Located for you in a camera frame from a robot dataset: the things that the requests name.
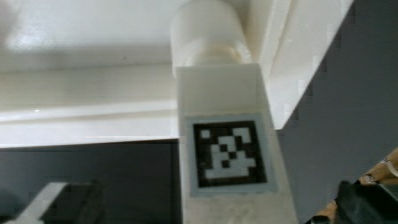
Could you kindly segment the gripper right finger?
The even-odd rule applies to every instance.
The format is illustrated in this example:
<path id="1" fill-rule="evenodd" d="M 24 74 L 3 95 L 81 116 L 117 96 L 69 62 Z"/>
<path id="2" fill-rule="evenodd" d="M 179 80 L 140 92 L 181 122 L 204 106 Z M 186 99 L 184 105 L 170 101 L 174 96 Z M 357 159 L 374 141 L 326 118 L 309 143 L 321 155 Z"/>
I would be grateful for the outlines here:
<path id="1" fill-rule="evenodd" d="M 303 224 L 398 224 L 398 184 L 339 183 L 334 218 L 316 215 Z"/>

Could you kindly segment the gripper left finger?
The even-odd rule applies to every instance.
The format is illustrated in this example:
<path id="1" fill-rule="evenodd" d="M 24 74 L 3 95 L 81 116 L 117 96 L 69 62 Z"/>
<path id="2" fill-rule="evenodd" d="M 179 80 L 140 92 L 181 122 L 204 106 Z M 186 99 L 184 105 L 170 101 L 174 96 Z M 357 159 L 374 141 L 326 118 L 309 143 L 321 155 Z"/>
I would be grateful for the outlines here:
<path id="1" fill-rule="evenodd" d="M 99 182 L 49 182 L 10 224 L 104 224 Z"/>

